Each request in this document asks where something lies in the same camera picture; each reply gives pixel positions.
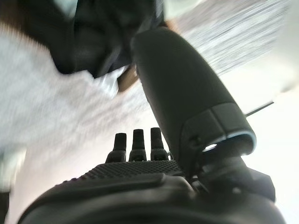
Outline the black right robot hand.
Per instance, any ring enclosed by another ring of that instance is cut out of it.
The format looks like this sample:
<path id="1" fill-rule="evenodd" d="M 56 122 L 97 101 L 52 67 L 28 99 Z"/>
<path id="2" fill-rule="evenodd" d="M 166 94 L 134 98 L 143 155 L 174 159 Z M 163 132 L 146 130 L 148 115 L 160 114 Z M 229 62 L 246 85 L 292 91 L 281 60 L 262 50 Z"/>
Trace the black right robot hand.
<path id="1" fill-rule="evenodd" d="M 131 44 L 158 122 L 150 159 L 143 130 L 115 136 L 104 164 L 37 198 L 21 224 L 283 224 L 268 175 L 242 156 L 256 135 L 224 84 L 176 33 L 158 28 Z"/>

